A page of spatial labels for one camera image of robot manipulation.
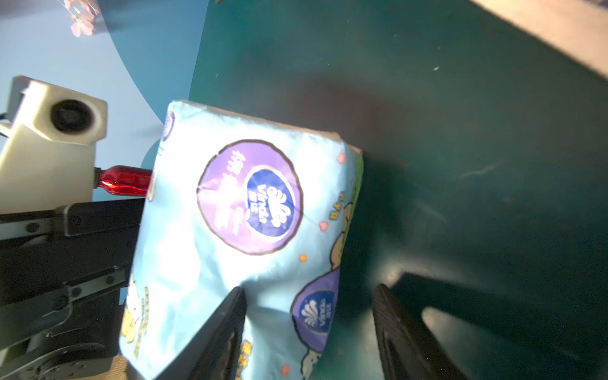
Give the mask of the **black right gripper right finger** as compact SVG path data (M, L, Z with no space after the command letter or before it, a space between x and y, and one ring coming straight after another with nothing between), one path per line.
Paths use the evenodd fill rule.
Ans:
M372 313L384 378L464 379L430 330L384 284L375 288Z

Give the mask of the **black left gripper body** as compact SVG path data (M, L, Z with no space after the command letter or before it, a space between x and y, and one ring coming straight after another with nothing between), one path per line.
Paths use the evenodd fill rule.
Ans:
M2 215L2 378L110 370L143 207L134 198Z

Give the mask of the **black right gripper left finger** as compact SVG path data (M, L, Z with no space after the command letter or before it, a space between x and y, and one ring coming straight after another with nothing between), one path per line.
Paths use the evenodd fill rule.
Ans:
M245 289L235 287L166 368L166 378L235 379L246 312Z

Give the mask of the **light blue tissue pack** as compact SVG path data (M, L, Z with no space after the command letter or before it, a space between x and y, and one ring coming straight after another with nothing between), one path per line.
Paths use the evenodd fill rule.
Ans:
M189 101L167 110L139 228L120 351L145 379L245 291L240 379L308 379L336 314L363 176L359 148Z

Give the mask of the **cream canvas tote bag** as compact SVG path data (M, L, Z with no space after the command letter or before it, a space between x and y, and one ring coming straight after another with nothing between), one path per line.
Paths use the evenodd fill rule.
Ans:
M607 77L607 2L474 0L475 4Z

